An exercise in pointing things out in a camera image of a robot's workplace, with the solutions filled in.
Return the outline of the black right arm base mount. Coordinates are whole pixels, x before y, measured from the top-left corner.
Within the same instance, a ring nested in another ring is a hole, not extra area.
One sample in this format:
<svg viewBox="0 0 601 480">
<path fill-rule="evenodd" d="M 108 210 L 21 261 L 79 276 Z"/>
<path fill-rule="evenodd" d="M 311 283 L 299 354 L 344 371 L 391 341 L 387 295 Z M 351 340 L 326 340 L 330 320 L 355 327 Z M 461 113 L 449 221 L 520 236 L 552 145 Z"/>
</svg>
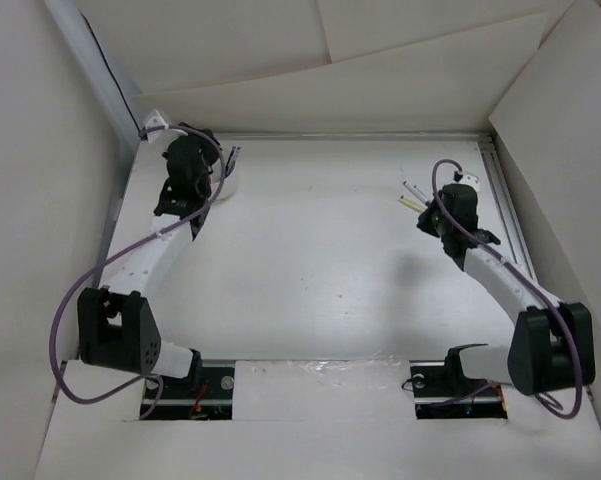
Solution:
<svg viewBox="0 0 601 480">
<path fill-rule="evenodd" d="M 414 399 L 417 420 L 508 419 L 501 385 L 464 374 L 460 353 L 482 347 L 451 347 L 442 360 L 410 360 L 409 377 L 401 388 Z"/>
</svg>

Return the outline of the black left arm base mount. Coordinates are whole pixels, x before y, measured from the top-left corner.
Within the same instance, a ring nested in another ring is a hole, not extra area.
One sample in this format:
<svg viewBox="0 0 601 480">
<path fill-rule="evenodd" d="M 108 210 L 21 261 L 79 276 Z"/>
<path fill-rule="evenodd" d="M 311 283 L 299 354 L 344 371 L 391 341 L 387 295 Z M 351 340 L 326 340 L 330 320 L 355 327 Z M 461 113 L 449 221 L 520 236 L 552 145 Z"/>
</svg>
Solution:
<svg viewBox="0 0 601 480">
<path fill-rule="evenodd" d="M 140 404 L 142 420 L 225 421 L 233 415 L 236 362 L 194 356 L 193 373 L 184 379 L 165 377 L 158 393 L 155 381 L 145 382 Z"/>
</svg>

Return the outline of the white purple felt pen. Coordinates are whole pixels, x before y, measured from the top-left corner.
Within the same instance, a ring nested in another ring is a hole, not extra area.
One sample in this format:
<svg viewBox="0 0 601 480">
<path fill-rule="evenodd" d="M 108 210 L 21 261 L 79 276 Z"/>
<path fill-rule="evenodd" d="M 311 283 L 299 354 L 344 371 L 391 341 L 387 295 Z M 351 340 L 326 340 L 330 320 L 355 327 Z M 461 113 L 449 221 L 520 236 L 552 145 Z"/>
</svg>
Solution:
<svg viewBox="0 0 601 480">
<path fill-rule="evenodd" d="M 422 204 L 428 205 L 431 202 L 431 196 L 426 195 L 417 185 L 404 181 L 403 186 Z"/>
</svg>

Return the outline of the yellow red felt pen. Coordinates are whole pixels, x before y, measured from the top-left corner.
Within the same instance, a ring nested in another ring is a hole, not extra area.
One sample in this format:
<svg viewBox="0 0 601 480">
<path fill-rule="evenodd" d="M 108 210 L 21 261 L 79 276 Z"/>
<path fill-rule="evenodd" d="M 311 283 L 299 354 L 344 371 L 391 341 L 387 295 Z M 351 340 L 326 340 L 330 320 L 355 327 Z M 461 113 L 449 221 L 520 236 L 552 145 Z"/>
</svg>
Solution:
<svg viewBox="0 0 601 480">
<path fill-rule="evenodd" d="M 424 213 L 426 211 L 426 208 L 422 205 L 419 205 L 415 202 L 412 202 L 410 200 L 407 200 L 404 197 L 399 197 L 398 198 L 398 202 L 400 204 L 402 204 L 403 206 L 406 206 L 407 208 L 413 210 L 414 212 L 417 212 L 418 214 Z"/>
</svg>

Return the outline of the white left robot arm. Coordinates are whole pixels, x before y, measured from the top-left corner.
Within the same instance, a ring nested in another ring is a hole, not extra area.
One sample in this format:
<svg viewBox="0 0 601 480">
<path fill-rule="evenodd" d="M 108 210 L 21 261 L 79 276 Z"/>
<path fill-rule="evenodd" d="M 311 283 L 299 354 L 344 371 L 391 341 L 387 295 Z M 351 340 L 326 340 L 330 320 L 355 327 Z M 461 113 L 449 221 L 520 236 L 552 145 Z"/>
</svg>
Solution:
<svg viewBox="0 0 601 480">
<path fill-rule="evenodd" d="M 210 130 L 186 129 L 163 152 L 167 178 L 153 211 L 154 239 L 136 248 L 100 288 L 78 297 L 79 354 L 92 366 L 159 375 L 181 396 L 203 383 L 200 353 L 164 340 L 149 299 L 208 216 L 212 175 L 222 169 Z"/>
</svg>

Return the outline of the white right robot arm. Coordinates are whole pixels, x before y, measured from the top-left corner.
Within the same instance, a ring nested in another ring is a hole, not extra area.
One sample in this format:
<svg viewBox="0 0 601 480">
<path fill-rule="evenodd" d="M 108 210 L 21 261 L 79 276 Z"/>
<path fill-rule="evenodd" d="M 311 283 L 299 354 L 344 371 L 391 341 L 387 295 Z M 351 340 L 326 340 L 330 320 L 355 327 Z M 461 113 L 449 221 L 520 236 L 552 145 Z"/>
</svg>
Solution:
<svg viewBox="0 0 601 480">
<path fill-rule="evenodd" d="M 530 396 L 590 385 L 596 378 L 592 315 L 530 279 L 492 246 L 500 240 L 478 227 L 478 195 L 469 185 L 447 184 L 434 193 L 417 228 L 441 240 L 457 267 L 478 282 L 514 325 L 503 359 L 504 379 Z"/>
</svg>

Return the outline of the blue ballpoint pen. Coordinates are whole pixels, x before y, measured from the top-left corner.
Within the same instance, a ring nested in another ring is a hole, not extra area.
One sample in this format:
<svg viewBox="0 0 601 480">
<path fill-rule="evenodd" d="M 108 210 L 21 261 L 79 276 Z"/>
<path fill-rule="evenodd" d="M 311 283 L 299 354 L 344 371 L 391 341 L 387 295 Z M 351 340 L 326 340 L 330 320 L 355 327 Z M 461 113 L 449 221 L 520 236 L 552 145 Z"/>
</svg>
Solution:
<svg viewBox="0 0 601 480">
<path fill-rule="evenodd" d="M 234 146 L 232 148 L 229 158 L 227 160 L 227 169 L 226 169 L 226 173 L 225 173 L 226 176 L 230 176 L 232 174 L 232 172 L 235 170 L 237 159 L 238 159 L 240 153 L 241 153 L 240 146 Z"/>
</svg>

